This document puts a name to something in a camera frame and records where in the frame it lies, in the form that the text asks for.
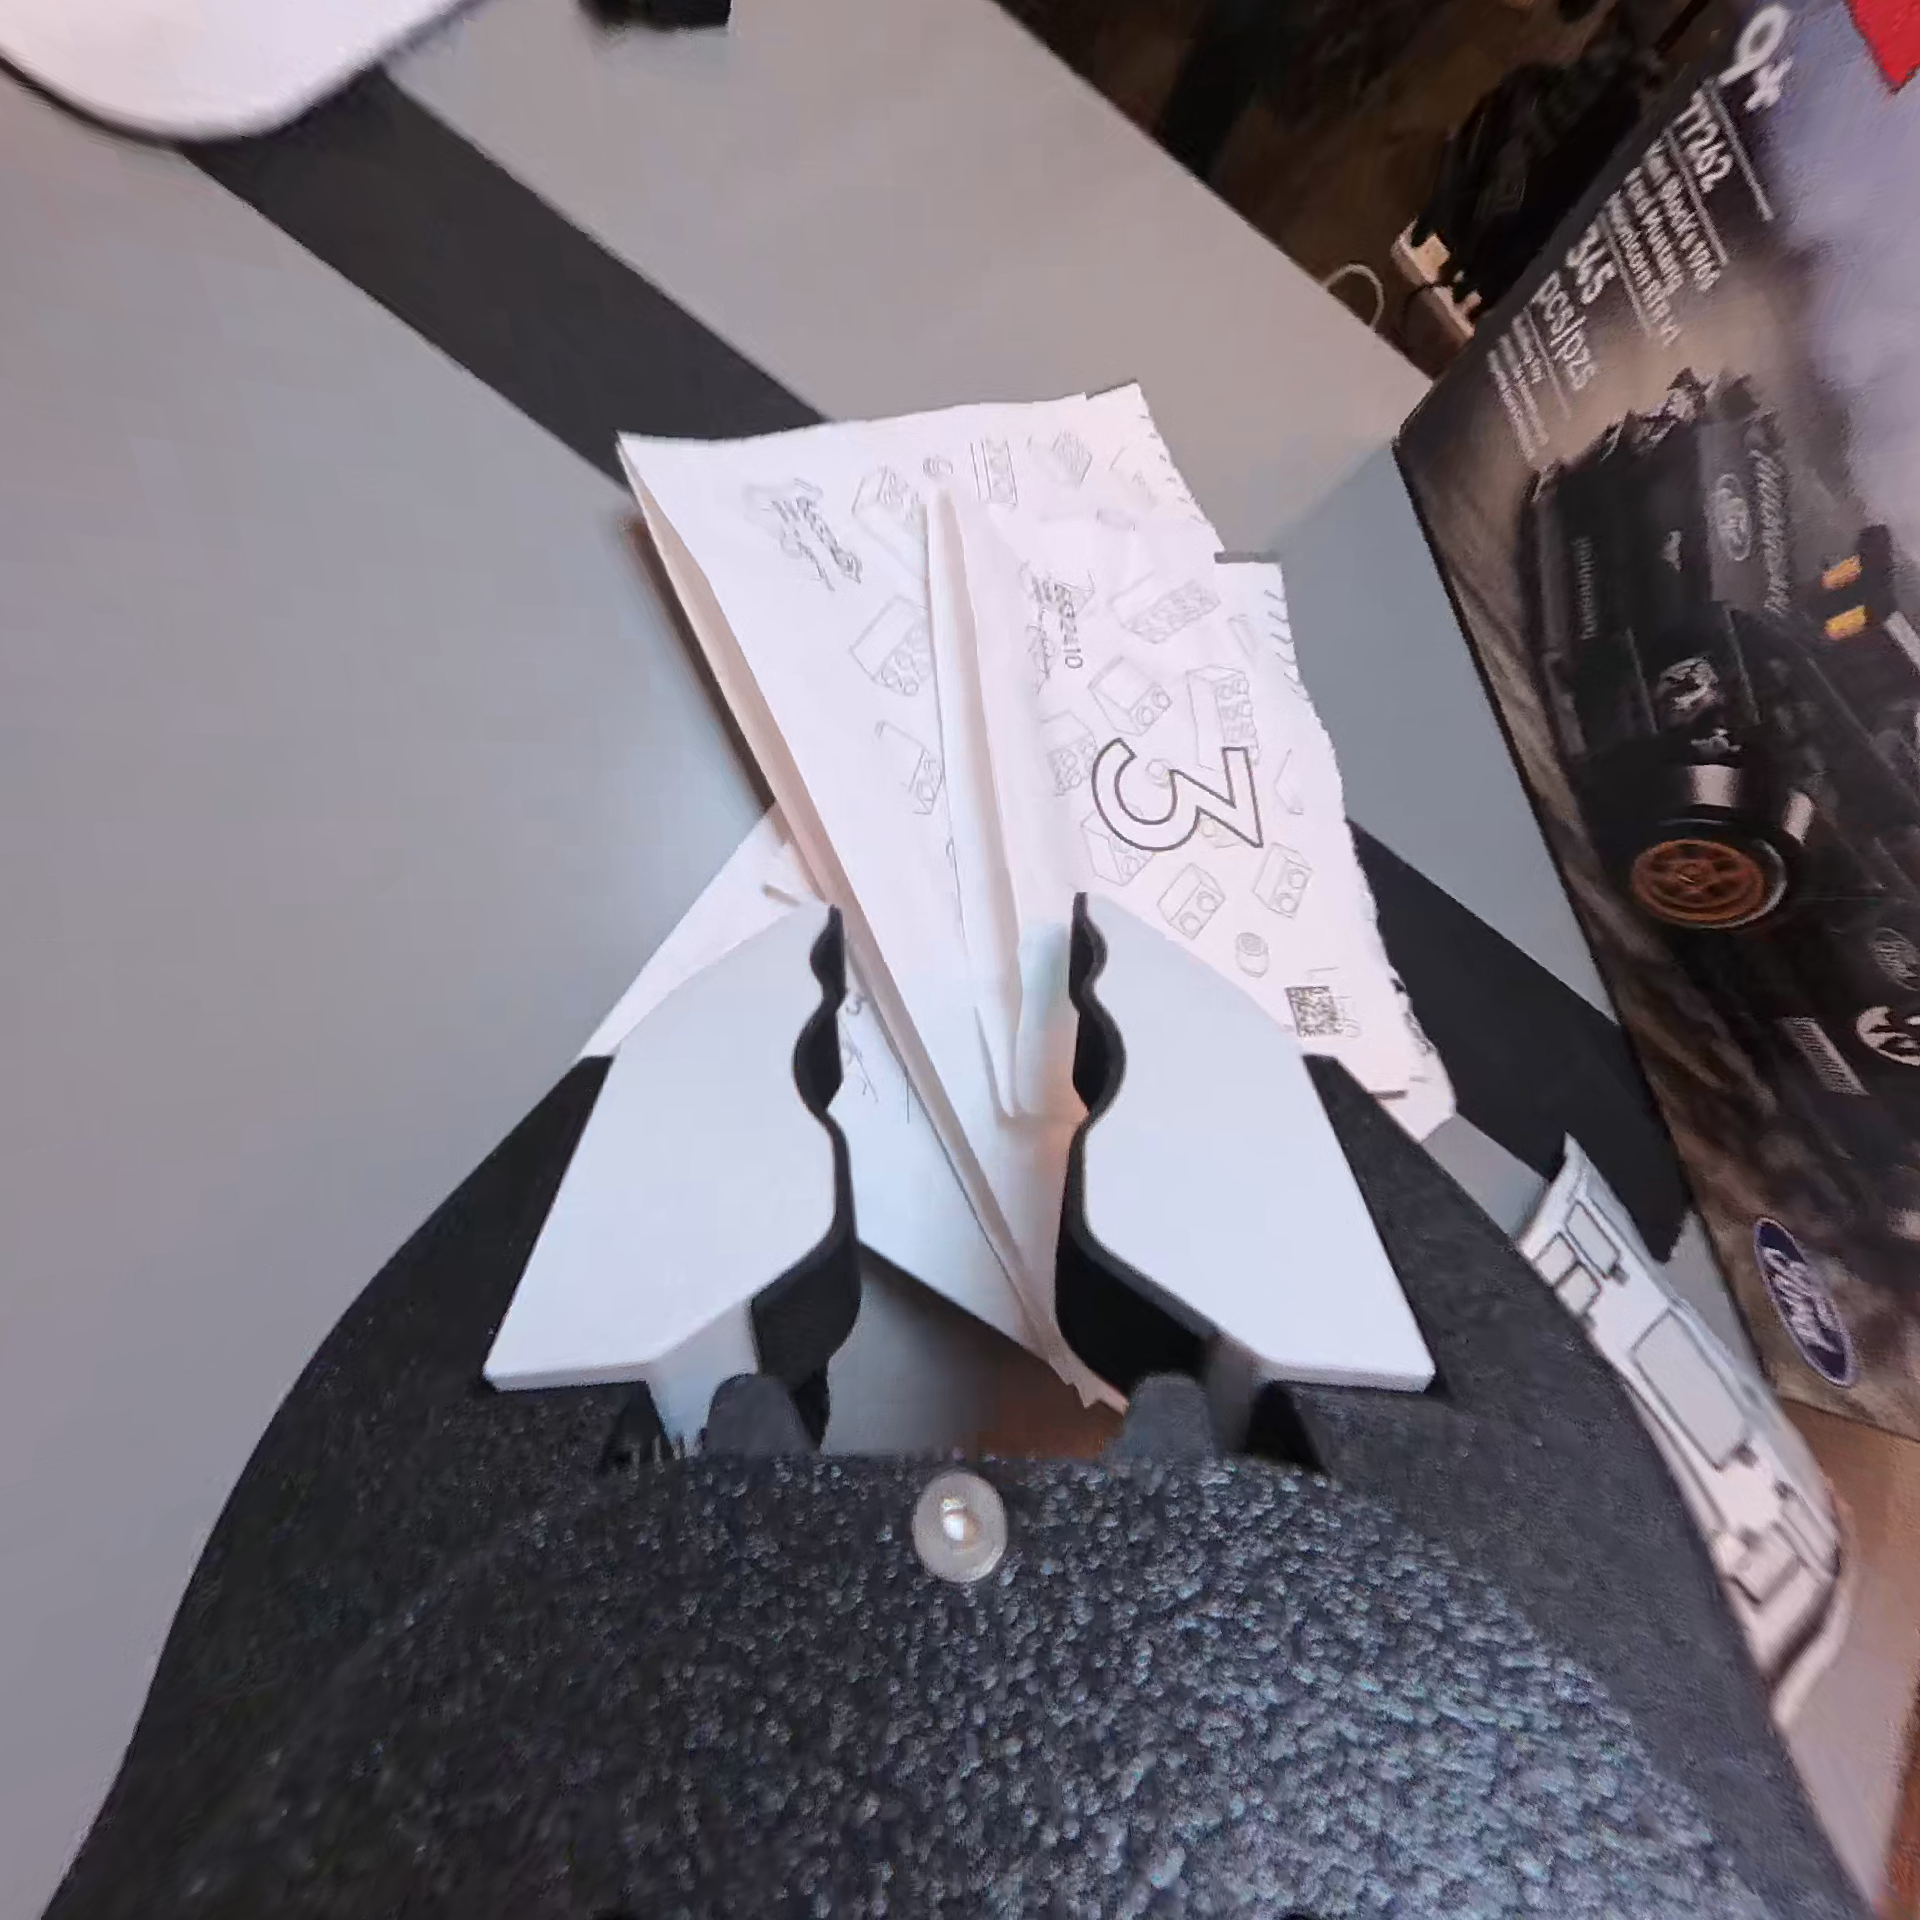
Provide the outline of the printed white sheet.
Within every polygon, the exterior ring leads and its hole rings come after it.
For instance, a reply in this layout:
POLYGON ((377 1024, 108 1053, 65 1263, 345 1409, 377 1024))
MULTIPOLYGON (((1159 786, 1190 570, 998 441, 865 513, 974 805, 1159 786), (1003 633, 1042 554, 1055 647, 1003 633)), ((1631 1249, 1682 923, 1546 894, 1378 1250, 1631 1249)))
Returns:
POLYGON ((1719 1586, 1790 1728, 1846 1639, 1852 1522, 1759 1369, 1668 1282, 1626 1203, 1570 1136, 1517 1235, 1581 1327, 1674 1475, 1719 1586))

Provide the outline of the white book stand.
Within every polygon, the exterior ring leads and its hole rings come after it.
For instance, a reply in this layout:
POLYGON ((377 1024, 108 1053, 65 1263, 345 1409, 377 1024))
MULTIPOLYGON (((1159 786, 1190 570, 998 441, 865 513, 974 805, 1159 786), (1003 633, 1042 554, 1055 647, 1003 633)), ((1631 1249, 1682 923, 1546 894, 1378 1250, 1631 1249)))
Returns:
POLYGON ((4 3, 3 61, 91 123, 157 139, 287 126, 458 3, 4 3))

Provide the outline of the white paper bags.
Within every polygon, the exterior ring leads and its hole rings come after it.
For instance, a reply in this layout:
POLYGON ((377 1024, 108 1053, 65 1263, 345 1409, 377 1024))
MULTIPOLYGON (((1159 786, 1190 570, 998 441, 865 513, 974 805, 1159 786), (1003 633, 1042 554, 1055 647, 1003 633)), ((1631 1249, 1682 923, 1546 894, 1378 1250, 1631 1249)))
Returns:
POLYGON ((1235 560, 1138 386, 755 439, 625 434, 663 576, 990 1249, 1052 1306, 1073 906, 1115 906, 1415 1138, 1455 1104, 1388 959, 1279 565, 1235 560))

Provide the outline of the lego set box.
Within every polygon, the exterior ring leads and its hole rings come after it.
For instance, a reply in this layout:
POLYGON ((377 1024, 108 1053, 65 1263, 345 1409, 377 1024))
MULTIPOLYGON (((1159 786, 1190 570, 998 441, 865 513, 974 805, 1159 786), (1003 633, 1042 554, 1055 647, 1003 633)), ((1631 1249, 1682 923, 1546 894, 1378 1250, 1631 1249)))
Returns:
POLYGON ((1452 145, 1396 457, 1754 1346, 1914 1441, 1915 6, 1642 16, 1452 145))

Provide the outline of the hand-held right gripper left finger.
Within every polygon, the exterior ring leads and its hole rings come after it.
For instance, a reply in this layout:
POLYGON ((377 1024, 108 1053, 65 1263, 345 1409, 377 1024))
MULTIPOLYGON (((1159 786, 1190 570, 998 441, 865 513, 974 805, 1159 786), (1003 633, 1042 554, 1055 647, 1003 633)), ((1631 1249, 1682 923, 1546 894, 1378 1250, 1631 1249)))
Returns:
POLYGON ((630 1386, 669 1445, 817 1449, 860 1315, 833 1119, 835 909, 786 912, 617 1045, 485 1361, 503 1395, 630 1386))

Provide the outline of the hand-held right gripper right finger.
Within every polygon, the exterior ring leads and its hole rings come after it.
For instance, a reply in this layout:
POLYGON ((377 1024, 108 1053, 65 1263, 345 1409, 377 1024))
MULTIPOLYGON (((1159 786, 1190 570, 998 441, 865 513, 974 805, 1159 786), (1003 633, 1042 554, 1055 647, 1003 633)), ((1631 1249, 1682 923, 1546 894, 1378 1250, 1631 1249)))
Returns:
POLYGON ((1275 1386, 1435 1382, 1298 1042, 1103 897, 1073 901, 1059 1330, 1129 1402, 1183 1377, 1229 1438, 1275 1386))

